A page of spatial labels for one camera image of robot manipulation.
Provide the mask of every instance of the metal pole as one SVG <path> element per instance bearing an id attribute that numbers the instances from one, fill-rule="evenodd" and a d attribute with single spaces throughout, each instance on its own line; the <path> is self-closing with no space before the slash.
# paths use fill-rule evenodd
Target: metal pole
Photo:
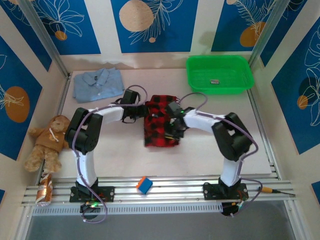
<path id="1" fill-rule="evenodd" d="M 270 17 L 266 21 L 265 27 L 256 42 L 252 54 L 249 58 L 249 65 L 250 68 L 253 67 L 256 60 L 260 57 L 262 51 L 266 47 L 272 33 L 274 32 L 275 28 L 277 27 L 282 15 L 284 14 L 285 10 L 288 7 L 288 4 L 291 0 L 274 0 L 276 1 L 274 9 L 272 10 Z"/>
<path id="2" fill-rule="evenodd" d="M 62 59 L 60 58 L 60 54 L 49 36 L 45 26 L 41 22 L 36 10 L 33 7 L 32 1 L 29 0 L 17 0 L 21 11 L 23 12 L 25 18 L 28 20 L 31 25 L 33 31 L 41 41 L 43 47 L 51 57 L 51 59 L 57 64 L 61 73 L 66 77 L 68 77 L 68 71 Z"/>

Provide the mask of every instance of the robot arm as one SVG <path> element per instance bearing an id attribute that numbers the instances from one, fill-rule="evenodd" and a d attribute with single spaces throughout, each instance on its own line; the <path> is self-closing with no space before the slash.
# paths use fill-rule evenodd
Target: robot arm
<path id="1" fill-rule="evenodd" d="M 167 106 L 166 112 L 171 117 L 170 124 L 165 127 L 168 138 L 179 140 L 184 137 L 184 131 L 189 128 L 197 128 L 214 134 L 219 150 L 224 156 L 224 162 L 218 184 L 211 191 L 211 195 L 214 196 L 212 200 L 238 199 L 237 192 L 246 189 L 246 185 L 241 183 L 240 177 L 243 156 L 253 143 L 250 140 L 252 139 L 251 135 L 239 117 L 235 113 L 228 115 L 208 114 L 192 107 L 183 110 L 176 102 L 171 102 Z"/>
<path id="2" fill-rule="evenodd" d="M 86 128 L 80 129 L 75 140 L 75 149 L 78 151 L 79 159 L 75 152 L 73 154 L 75 155 L 76 161 L 79 161 L 79 164 L 77 164 L 78 176 L 75 187 L 71 189 L 71 202 L 86 202 L 93 198 L 92 193 L 86 187 L 85 183 L 99 195 L 105 196 L 106 192 L 110 194 L 110 191 L 112 192 L 114 190 L 114 187 L 111 187 L 113 189 L 108 189 L 108 187 L 98 186 L 98 178 L 94 165 L 94 149 L 98 144 L 102 124 L 121 120 L 124 122 L 124 119 L 127 117 L 137 119 L 145 115 L 146 107 L 144 105 L 128 106 L 133 105 L 137 98 L 140 99 L 138 92 L 127 89 L 120 101 L 121 105 L 126 106 L 110 104 L 108 108 L 91 114 L 85 120 L 83 125 L 86 126 Z M 73 140 L 81 122 L 89 112 L 94 110 L 95 109 L 88 110 L 80 107 L 75 111 L 64 137 L 70 148 L 72 148 Z M 109 198 L 106 197 L 104 200 L 111 200 L 110 202 L 112 202 L 112 199 L 113 197 L 109 196 Z"/>

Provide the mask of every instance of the brown teddy bear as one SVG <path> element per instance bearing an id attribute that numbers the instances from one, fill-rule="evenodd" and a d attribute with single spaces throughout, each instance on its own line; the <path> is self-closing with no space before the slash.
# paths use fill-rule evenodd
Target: brown teddy bear
<path id="1" fill-rule="evenodd" d="M 63 148 L 68 148 L 65 141 L 65 133 L 70 124 L 70 120 L 63 115 L 55 116 L 51 119 L 46 128 L 32 127 L 28 133 L 36 137 L 35 146 L 32 153 L 24 163 L 24 168 L 28 172 L 35 172 L 39 169 L 43 160 L 45 173 L 56 173 L 61 170 L 61 162 L 58 154 Z"/>

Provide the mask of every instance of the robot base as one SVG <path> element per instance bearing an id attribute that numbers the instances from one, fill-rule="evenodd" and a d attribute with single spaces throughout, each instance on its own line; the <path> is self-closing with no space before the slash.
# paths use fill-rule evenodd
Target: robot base
<path id="1" fill-rule="evenodd" d="M 91 186 L 92 190 L 99 195 L 99 197 L 105 202 L 113 202 L 115 197 L 114 186 L 98 186 L 98 180 Z M 75 182 L 75 186 L 71 188 L 70 203 L 86 203 L 95 201 L 96 197 L 89 192 L 89 190 Z"/>
<path id="2" fill-rule="evenodd" d="M 241 179 L 233 186 L 225 185 L 219 178 L 218 184 L 203 184 L 204 200 L 240 200 L 249 198 L 247 185 L 241 183 Z"/>

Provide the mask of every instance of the shirt collar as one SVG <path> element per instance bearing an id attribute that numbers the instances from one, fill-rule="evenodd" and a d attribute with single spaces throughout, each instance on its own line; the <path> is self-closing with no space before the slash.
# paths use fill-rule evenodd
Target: shirt collar
<path id="1" fill-rule="evenodd" d="M 102 68 L 97 71 L 85 72 L 82 76 L 82 79 L 88 85 L 94 85 L 94 84 L 105 85 L 108 76 L 109 76 L 108 69 Z"/>

